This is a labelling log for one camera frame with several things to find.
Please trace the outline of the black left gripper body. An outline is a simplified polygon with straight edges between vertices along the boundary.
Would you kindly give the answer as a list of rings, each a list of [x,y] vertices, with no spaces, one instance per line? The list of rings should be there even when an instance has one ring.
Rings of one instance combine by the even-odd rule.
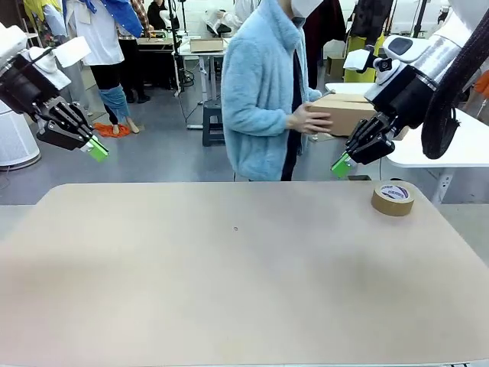
[[[22,55],[11,58],[1,72],[1,101],[14,112],[36,115],[58,89]]]

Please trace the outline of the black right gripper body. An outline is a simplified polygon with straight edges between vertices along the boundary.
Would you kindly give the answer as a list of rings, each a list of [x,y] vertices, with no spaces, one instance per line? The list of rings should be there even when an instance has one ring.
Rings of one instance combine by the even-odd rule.
[[[388,81],[371,86],[364,97],[374,107],[374,116],[389,128],[415,129],[423,123],[437,87],[417,68],[403,64]]]

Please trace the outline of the person's right hand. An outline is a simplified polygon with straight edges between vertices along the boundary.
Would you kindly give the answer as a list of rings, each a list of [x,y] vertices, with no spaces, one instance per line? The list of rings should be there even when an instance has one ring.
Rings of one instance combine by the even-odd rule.
[[[311,102],[303,103],[295,112],[287,116],[286,129],[301,134],[316,135],[329,133],[333,125],[331,115],[327,112],[314,112]]]

